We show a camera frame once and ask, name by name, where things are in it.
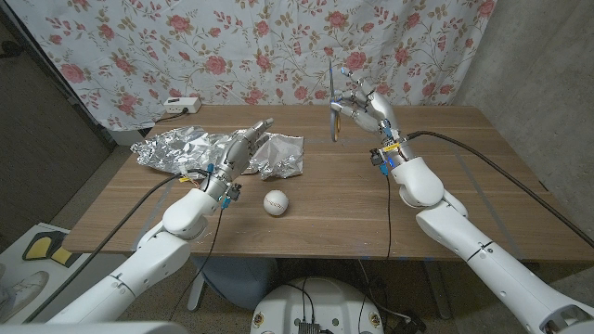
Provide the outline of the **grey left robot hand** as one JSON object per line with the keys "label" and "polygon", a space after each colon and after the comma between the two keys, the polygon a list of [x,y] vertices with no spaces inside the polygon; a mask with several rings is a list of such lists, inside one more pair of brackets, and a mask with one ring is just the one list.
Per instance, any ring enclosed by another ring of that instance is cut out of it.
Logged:
{"label": "grey left robot hand", "polygon": [[243,132],[234,134],[222,156],[214,164],[207,184],[200,189],[215,200],[220,200],[232,182],[247,169],[252,156],[269,139],[265,132],[273,123],[273,118],[264,119]]}

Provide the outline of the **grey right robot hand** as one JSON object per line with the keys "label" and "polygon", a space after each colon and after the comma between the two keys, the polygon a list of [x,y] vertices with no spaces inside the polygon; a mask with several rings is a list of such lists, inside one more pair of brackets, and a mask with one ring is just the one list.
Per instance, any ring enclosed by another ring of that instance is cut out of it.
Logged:
{"label": "grey right robot hand", "polygon": [[382,144],[381,151],[388,161],[395,165],[416,158],[415,153],[401,135],[400,126],[392,105],[386,97],[368,83],[363,77],[341,68],[341,74],[348,77],[355,89],[350,91],[335,90],[333,69],[330,75],[330,138],[337,142],[341,130],[341,116],[353,120],[361,129],[376,135]]}

